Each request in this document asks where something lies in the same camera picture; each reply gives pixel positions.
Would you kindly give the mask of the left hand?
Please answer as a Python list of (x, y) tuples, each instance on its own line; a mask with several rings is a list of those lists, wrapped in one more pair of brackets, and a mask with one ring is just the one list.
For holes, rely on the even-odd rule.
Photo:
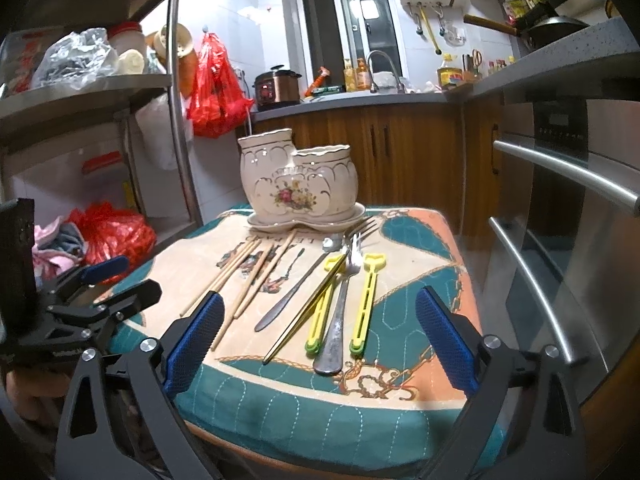
[(6, 374), (6, 394), (22, 419), (50, 422), (43, 399), (64, 398), (70, 378), (50, 370), (11, 370)]

